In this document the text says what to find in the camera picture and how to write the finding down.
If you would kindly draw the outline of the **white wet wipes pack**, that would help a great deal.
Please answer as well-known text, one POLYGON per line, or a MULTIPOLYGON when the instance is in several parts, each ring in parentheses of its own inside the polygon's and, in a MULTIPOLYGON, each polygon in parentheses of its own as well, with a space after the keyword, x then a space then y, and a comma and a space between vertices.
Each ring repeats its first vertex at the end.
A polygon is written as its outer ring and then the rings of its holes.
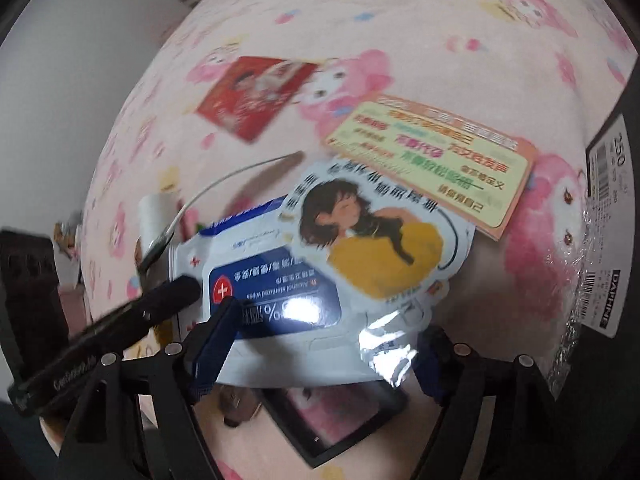
POLYGON ((283 200, 220 220, 168 252, 171 278, 190 275, 201 299, 176 317, 186 337, 231 296, 241 324, 218 376, 224 385, 302 388, 383 379, 397 387, 418 354, 416 340, 449 285, 434 281, 399 304, 359 299, 285 244, 283 200))

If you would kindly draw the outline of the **dark grey storage box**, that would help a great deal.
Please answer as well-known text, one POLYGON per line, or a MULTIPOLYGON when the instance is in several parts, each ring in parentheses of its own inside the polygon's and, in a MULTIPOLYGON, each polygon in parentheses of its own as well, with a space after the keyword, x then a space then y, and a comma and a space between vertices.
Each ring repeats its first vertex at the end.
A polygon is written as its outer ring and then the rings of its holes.
POLYGON ((557 479, 639 475, 639 73, 589 144, 580 329, 558 399, 557 479))

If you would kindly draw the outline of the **white small tube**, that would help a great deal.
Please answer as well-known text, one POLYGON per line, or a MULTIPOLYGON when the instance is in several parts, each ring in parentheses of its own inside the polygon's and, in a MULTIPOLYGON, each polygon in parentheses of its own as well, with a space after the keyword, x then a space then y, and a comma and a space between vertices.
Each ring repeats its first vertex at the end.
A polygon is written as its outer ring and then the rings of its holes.
POLYGON ((139 237, 142 256, 154 240, 170 225, 175 215, 175 201, 170 193, 148 194, 138 203, 139 237))

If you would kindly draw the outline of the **girl yellow sticker sheet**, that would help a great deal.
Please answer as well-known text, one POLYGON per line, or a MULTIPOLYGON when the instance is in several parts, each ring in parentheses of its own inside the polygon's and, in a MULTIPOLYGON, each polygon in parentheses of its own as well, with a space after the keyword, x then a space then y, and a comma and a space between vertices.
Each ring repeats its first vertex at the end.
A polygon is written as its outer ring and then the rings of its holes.
POLYGON ((320 160, 280 208, 292 254, 367 304, 434 307, 471 250, 471 222, 344 157, 320 160))

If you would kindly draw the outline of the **orange sticker sheet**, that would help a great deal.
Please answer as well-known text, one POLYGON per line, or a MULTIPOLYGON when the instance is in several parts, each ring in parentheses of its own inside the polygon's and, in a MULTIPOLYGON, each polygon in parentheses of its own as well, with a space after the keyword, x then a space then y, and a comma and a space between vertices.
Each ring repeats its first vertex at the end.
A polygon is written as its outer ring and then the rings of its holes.
POLYGON ((323 140, 500 240, 538 158, 525 139, 440 108, 371 93, 323 140))

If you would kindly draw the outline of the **red envelope with man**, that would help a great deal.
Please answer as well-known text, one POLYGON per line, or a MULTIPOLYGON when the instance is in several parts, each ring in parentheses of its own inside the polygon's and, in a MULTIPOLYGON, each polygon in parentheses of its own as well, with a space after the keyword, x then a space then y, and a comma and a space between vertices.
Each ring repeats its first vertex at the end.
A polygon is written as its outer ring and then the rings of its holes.
POLYGON ((218 129, 253 143, 318 67, 290 58, 240 56, 195 113, 218 129))

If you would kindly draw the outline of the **pink cartoon bed blanket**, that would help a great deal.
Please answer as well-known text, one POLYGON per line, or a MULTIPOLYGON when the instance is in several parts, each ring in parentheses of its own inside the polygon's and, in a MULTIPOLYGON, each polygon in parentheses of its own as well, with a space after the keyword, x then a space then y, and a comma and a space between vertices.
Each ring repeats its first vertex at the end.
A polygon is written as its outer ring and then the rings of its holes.
MULTIPOLYGON (((323 140, 366 96, 383 93, 537 149, 500 240, 472 223, 468 258, 427 328, 442 326, 488 358, 528 354, 556 377, 579 316, 586 149, 636 61, 603 0, 203 0, 127 96, 96 164, 81 245, 91 311, 106 313, 139 290, 143 196, 174 198, 177 238, 160 260, 169 271, 172 245, 284 200, 315 162, 347 158, 323 140), (319 65, 253 143, 195 113, 240 56, 319 65)), ((412 365, 391 386, 408 396, 405 411, 319 468, 303 462, 263 408, 233 429, 206 396, 196 416, 227 479, 403 479, 439 412, 412 365)))

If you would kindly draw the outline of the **black square frame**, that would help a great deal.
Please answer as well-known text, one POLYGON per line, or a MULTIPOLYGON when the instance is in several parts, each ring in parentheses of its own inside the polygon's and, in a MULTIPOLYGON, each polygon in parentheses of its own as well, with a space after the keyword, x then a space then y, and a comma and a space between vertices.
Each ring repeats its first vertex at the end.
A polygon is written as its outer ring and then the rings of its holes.
POLYGON ((292 448, 317 468, 405 411, 408 396, 386 382, 259 389, 262 406, 292 448))

